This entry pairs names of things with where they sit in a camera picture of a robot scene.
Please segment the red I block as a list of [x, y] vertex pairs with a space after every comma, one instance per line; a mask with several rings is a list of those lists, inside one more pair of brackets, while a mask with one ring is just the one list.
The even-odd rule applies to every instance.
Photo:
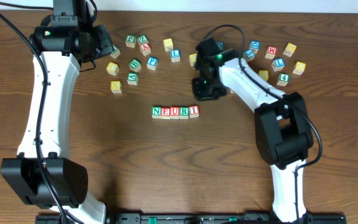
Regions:
[[199, 109], [198, 105], [189, 107], [189, 117], [190, 118], [197, 118], [199, 115], [200, 115], [200, 109]]

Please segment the green R block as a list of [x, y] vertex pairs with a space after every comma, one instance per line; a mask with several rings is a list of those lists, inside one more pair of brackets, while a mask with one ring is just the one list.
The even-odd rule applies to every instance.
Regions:
[[180, 107], [180, 119], [188, 119], [189, 117], [189, 107]]

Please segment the red E block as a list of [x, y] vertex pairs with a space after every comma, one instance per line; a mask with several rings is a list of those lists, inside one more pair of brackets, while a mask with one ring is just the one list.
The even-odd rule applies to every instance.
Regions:
[[170, 108], [161, 107], [161, 118], [170, 119]]

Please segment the blue P block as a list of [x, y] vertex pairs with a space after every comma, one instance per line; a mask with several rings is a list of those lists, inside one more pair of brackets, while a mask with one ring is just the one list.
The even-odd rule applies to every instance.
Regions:
[[156, 70], [158, 67], [158, 59], [155, 57], [149, 57], [147, 61], [147, 68], [150, 70]]

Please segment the yellow s block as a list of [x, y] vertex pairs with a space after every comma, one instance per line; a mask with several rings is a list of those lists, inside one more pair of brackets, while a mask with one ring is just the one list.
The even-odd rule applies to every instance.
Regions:
[[267, 70], [260, 70], [259, 76], [266, 82], [269, 80], [269, 72]]
[[163, 46], [166, 52], [169, 52], [174, 49], [173, 40], [171, 38], [163, 40]]

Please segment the green N block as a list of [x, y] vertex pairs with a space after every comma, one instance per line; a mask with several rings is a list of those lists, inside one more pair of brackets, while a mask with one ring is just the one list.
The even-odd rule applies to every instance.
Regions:
[[161, 118], [161, 107], [153, 106], [152, 107], [152, 118], [153, 119], [160, 119]]

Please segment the red U block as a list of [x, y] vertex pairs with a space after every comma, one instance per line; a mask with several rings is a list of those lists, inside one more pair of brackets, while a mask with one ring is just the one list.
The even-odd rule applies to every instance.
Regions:
[[170, 118], [171, 119], [180, 118], [180, 107], [170, 107]]

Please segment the green J block upper left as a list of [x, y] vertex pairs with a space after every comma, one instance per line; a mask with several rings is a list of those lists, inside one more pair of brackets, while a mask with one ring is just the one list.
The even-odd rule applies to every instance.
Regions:
[[127, 35], [125, 39], [125, 43], [127, 47], [134, 48], [136, 45], [136, 36]]

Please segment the yellow O block left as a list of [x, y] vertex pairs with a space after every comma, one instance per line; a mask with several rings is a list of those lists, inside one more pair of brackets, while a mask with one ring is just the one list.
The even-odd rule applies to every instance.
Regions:
[[196, 61], [197, 61], [197, 53], [190, 54], [189, 55], [189, 62], [190, 62], [191, 67], [194, 67], [196, 65]]

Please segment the yellow k block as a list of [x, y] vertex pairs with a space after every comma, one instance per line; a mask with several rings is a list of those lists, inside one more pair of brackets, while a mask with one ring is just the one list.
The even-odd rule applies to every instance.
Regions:
[[122, 93], [122, 83], [120, 81], [112, 81], [111, 91], [113, 93]]
[[295, 53], [296, 48], [297, 46], [295, 44], [288, 43], [283, 51], [283, 54], [287, 57], [291, 57]]

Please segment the blue D block centre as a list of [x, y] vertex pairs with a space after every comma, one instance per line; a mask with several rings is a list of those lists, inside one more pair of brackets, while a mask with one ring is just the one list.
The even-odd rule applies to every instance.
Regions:
[[216, 45], [218, 46], [218, 49], [220, 51], [223, 51], [224, 50], [224, 43], [223, 42], [216, 42]]

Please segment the blue d block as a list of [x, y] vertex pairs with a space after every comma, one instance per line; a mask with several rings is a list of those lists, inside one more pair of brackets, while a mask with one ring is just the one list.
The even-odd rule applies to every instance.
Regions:
[[218, 46], [218, 49], [220, 51], [223, 51], [224, 50], [224, 43], [223, 42], [216, 42], [216, 45]]
[[253, 53], [257, 54], [257, 52], [260, 49], [260, 42], [257, 40], [251, 40], [250, 45], [249, 45], [249, 49], [251, 51], [253, 51]]

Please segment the blue l block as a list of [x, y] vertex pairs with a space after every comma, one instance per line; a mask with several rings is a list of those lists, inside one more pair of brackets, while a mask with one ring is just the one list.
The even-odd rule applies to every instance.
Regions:
[[285, 67], [285, 61], [282, 58], [276, 58], [272, 62], [272, 69], [274, 72], [280, 71]]
[[179, 62], [181, 59], [181, 53], [178, 49], [171, 50], [170, 57], [172, 62]]

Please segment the blue D block right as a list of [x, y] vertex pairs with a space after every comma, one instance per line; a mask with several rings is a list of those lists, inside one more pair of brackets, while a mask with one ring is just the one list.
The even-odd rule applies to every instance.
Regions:
[[257, 54], [257, 52], [260, 49], [260, 42], [257, 40], [251, 40], [250, 45], [249, 45], [249, 49], [251, 51], [253, 51], [253, 53]]

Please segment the yellow G block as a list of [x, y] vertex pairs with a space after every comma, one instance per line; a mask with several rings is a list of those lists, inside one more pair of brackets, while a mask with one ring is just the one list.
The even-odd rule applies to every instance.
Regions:
[[306, 63], [303, 62], [296, 62], [296, 64], [293, 67], [293, 73], [296, 75], [302, 75], [302, 73], [305, 71]]

